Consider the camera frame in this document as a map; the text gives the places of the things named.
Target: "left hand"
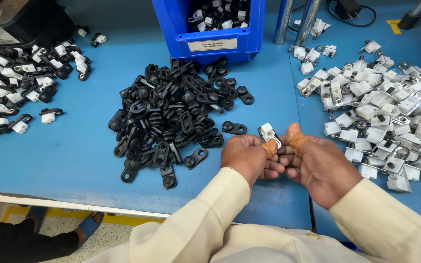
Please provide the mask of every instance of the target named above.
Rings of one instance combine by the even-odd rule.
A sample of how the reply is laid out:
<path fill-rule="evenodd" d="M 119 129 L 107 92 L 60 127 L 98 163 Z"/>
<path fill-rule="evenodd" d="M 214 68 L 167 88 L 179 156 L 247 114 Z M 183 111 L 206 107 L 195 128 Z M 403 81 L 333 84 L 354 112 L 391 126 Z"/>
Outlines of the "left hand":
<path fill-rule="evenodd" d="M 233 136 L 221 152 L 220 168 L 230 167 L 239 172 L 252 189 L 257 179 L 274 179 L 285 171 L 274 155 L 267 160 L 267 150 L 262 148 L 261 139 L 252 134 Z"/>

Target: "hand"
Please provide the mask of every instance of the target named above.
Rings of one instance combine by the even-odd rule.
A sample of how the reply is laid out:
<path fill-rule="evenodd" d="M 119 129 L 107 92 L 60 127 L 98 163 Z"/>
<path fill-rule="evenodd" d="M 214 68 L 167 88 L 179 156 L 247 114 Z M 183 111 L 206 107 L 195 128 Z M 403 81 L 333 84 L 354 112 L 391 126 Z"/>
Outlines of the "hand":
<path fill-rule="evenodd" d="M 261 145 L 261 139 L 252 134 L 231 137 L 222 149 L 220 168 L 235 169 L 246 179 L 250 190 L 256 179 L 276 178 L 285 171 L 285 167 L 277 163 L 277 154 L 266 160 L 267 150 Z"/>
<path fill-rule="evenodd" d="M 283 147 L 277 152 L 285 175 L 304 185 L 311 198 L 324 209 L 329 210 L 362 177 L 345 158 L 344 153 L 332 141 L 314 136 L 301 145 L 300 155 L 294 155 L 286 135 L 280 136 Z"/>

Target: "foot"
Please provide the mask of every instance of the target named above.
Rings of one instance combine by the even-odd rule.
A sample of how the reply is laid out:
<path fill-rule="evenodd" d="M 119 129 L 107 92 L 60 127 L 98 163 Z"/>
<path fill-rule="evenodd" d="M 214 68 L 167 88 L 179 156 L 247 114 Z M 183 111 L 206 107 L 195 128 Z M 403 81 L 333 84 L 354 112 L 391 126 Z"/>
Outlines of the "foot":
<path fill-rule="evenodd" d="M 100 219 L 102 218 L 102 214 L 99 213 L 99 212 L 92 212 L 90 214 L 90 217 L 92 217 L 92 219 L 95 221 L 95 223 L 98 223 L 98 222 L 100 222 Z M 87 237 L 86 237 L 86 234 L 84 233 L 84 231 L 82 229 L 80 229 L 79 226 L 74 231 L 76 231 L 77 235 L 79 236 L 79 244 L 77 244 L 77 247 L 79 247 Z"/>
<path fill-rule="evenodd" d="M 28 215 L 27 218 L 30 218 L 34 221 L 34 233 L 37 232 L 38 218 L 34 215 Z"/>

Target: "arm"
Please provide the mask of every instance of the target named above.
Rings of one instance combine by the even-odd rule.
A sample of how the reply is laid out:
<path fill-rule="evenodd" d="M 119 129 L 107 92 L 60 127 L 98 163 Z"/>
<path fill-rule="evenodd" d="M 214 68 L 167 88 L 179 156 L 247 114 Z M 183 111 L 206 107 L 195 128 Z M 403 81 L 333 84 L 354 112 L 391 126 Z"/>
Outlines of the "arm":
<path fill-rule="evenodd" d="M 333 142 L 306 136 L 299 156 L 286 136 L 278 153 L 286 175 L 307 187 L 340 230 L 365 253 L 390 262 L 421 262 L 421 216 L 362 179 Z"/>
<path fill-rule="evenodd" d="M 131 262 L 208 262 L 223 245 L 225 230 L 249 202 L 259 178 L 275 178 L 284 167 L 266 161 L 266 150 L 254 135 L 235 136 L 222 150 L 220 172 L 163 224 L 135 227 L 130 237 Z"/>

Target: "black trousers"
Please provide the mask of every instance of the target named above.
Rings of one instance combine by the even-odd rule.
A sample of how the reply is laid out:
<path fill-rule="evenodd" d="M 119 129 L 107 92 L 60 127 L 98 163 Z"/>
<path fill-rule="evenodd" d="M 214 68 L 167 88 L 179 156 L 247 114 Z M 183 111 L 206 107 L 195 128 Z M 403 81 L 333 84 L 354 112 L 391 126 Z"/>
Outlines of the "black trousers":
<path fill-rule="evenodd" d="M 0 263 L 36 263 L 72 254 L 79 244 L 75 231 L 56 236 L 34 233 L 30 218 L 20 224 L 0 223 Z"/>

